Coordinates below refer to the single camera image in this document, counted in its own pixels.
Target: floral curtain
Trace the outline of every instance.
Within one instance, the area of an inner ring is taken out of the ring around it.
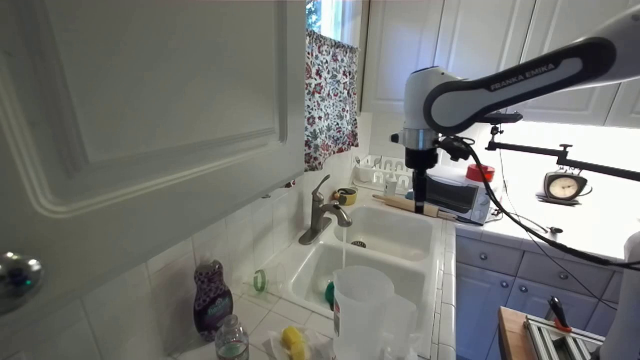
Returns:
[[[358,48],[307,30],[305,69],[305,171],[358,146]]]

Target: tree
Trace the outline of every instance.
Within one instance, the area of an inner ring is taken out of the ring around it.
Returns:
[[[320,32],[320,0],[307,0],[307,29]]]

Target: sink drain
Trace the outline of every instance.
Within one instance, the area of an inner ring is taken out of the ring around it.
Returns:
[[[355,245],[355,246],[357,246],[357,247],[363,247],[363,248],[366,248],[366,247],[367,247],[367,244],[365,244],[365,243],[364,243],[364,241],[359,241],[359,240],[354,241],[354,242],[353,242],[353,243],[351,243],[351,244],[352,244],[352,245]]]

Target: rolling pin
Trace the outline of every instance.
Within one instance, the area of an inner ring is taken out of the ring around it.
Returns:
[[[394,208],[403,209],[407,211],[413,212],[415,209],[415,203],[409,199],[405,199],[404,197],[397,196],[382,196],[378,194],[372,195],[375,199],[382,200],[385,202],[385,205],[393,206]],[[442,218],[445,220],[456,220],[456,215],[446,213],[444,211],[440,211],[440,208],[435,205],[425,204],[424,205],[424,214],[428,217],[432,218]]]

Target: faucet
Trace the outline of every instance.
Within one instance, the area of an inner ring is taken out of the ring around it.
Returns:
[[[311,227],[302,235],[298,242],[302,245],[310,245],[318,236],[329,226],[331,218],[326,217],[325,213],[334,214],[338,219],[338,226],[349,227],[353,223],[351,217],[344,212],[340,205],[336,203],[324,203],[324,196],[320,193],[320,186],[329,180],[331,175],[327,175],[320,181],[318,186],[311,191]]]

